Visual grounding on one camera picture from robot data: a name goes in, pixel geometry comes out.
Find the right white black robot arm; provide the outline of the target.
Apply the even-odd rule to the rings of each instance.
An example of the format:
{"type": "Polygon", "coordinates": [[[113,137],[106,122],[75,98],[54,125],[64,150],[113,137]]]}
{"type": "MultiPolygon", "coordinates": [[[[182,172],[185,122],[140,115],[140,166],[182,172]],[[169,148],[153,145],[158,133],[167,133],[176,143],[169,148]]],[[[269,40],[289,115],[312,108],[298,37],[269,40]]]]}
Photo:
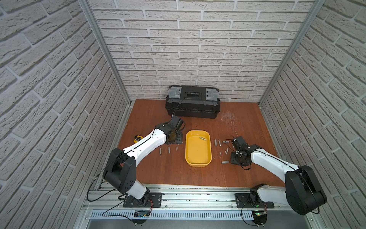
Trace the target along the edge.
{"type": "Polygon", "coordinates": [[[285,184],[282,188],[266,184],[252,187],[247,204],[258,207],[272,202],[290,206],[300,215],[320,213],[320,207],[327,203],[327,196],[311,167],[286,162],[258,145],[248,145],[241,136],[233,138],[231,143],[234,146],[231,164],[244,170],[250,170],[253,164],[259,165],[285,184]]]}

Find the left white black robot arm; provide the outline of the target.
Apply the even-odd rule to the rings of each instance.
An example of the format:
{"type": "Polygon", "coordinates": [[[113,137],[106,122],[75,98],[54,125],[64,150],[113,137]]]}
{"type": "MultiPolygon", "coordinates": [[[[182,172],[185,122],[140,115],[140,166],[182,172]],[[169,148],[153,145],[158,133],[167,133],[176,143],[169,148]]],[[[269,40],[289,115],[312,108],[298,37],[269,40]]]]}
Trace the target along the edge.
{"type": "Polygon", "coordinates": [[[114,149],[109,156],[103,179],[122,194],[127,194],[145,205],[149,199],[149,189],[136,179],[139,163],[161,145],[181,144],[185,122],[178,116],[158,124],[153,131],[137,143],[120,150],[114,149]]]}

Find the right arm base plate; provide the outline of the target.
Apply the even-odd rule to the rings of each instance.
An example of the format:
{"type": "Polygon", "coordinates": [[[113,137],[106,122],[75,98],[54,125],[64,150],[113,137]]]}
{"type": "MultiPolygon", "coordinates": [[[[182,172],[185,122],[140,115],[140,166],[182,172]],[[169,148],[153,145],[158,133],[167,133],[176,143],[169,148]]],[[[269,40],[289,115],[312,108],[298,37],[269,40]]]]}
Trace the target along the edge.
{"type": "Polygon", "coordinates": [[[235,193],[235,201],[238,209],[254,208],[254,209],[274,209],[273,202],[263,202],[257,195],[253,193],[235,193]]]}

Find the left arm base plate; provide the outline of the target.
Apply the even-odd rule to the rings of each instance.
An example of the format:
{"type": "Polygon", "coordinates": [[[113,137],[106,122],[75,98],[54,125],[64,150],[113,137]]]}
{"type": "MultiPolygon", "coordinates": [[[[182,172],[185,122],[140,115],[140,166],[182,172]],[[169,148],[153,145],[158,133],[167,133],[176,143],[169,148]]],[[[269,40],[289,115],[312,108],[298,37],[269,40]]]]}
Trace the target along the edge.
{"type": "Polygon", "coordinates": [[[123,202],[124,208],[160,208],[162,203],[162,193],[149,192],[145,194],[141,199],[129,195],[123,202]]]}

